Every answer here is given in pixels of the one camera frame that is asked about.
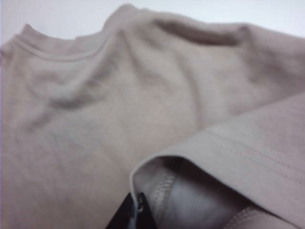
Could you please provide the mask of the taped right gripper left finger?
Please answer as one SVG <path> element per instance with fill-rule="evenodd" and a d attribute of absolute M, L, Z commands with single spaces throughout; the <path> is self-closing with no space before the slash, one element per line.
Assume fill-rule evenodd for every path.
<path fill-rule="evenodd" d="M 134 200 L 131 193 L 128 193 L 106 229 L 136 229 L 140 207 L 141 203 Z"/>

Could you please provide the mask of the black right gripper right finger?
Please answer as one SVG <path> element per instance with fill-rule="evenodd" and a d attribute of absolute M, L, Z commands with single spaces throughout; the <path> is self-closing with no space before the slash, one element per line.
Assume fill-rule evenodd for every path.
<path fill-rule="evenodd" d="M 157 224 L 153 218 L 151 209 L 144 193 L 138 195 L 136 228 L 137 229 L 157 229 Z"/>

